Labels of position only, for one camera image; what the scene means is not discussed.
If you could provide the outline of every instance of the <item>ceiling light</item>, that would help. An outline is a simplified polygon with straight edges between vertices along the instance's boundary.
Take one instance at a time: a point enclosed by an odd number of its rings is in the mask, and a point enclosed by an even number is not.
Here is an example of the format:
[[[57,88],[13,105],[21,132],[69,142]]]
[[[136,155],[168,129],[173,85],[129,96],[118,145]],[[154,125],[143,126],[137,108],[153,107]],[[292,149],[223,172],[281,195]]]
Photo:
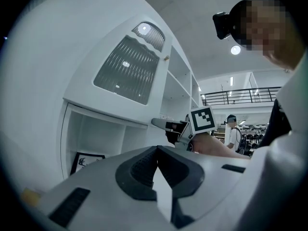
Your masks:
[[[123,65],[124,67],[129,67],[129,63],[128,63],[128,62],[122,62],[122,65]]]
[[[241,52],[241,48],[238,45],[235,45],[231,48],[231,53],[233,55],[237,55]]]
[[[147,35],[148,32],[150,31],[151,29],[151,25],[147,24],[147,23],[141,23],[139,26],[138,26],[138,32],[142,35]]]

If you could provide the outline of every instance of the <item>black and white square marker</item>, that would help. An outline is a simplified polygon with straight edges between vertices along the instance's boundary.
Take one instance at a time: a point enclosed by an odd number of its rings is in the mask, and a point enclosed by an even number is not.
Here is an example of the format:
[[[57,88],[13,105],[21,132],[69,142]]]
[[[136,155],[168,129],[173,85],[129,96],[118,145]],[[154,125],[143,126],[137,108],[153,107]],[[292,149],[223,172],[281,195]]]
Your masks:
[[[213,119],[211,106],[203,106],[190,110],[189,120],[194,134],[208,132],[217,128]]]

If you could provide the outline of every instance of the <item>ceiling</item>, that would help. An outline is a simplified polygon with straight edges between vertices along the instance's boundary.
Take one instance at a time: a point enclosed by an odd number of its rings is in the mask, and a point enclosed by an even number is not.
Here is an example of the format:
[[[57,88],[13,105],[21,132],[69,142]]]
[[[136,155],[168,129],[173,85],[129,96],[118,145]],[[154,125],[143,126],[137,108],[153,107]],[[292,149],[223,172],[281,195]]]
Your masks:
[[[146,0],[165,20],[183,48],[197,80],[234,72],[276,68],[260,53],[231,54],[232,37],[219,40],[212,16],[230,12],[240,0]]]
[[[217,124],[221,124],[226,119],[225,115],[214,115]],[[243,125],[264,125],[269,122],[270,113],[258,114],[236,114],[237,124],[245,121]]]

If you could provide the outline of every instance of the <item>white wall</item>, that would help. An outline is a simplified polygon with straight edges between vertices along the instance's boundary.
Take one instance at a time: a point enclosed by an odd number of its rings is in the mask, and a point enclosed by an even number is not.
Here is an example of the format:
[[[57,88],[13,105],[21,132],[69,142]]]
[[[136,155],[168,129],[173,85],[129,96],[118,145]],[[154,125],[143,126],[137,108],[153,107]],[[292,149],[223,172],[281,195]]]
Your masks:
[[[292,73],[286,73],[284,70],[271,70],[253,72],[257,86],[261,87],[282,87],[290,79]]]
[[[174,36],[144,0],[47,0],[8,35],[0,69],[1,145],[17,191],[63,180],[63,94],[79,63],[108,32],[144,13]],[[178,41],[173,46],[188,64]]]
[[[244,89],[249,80],[249,78],[247,79],[247,76],[249,75],[250,75],[250,72],[237,73],[237,74],[233,73],[233,74],[228,74],[228,75],[224,75],[220,77],[201,80],[198,82],[198,84],[202,90],[201,93],[211,93],[211,92],[222,91],[221,85],[224,91]],[[233,86],[230,85],[230,77],[233,77]]]

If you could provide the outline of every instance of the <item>framed picture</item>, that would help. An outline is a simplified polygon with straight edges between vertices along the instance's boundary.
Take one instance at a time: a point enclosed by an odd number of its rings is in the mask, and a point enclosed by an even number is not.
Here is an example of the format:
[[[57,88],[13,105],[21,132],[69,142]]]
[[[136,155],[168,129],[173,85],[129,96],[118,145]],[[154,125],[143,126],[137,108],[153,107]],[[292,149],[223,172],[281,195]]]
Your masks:
[[[99,160],[105,159],[104,155],[97,155],[97,154],[87,154],[87,153],[81,153],[81,152],[77,152],[74,162],[73,162],[73,166],[71,169],[71,174],[74,174],[75,172],[81,170],[83,167],[97,162]]]

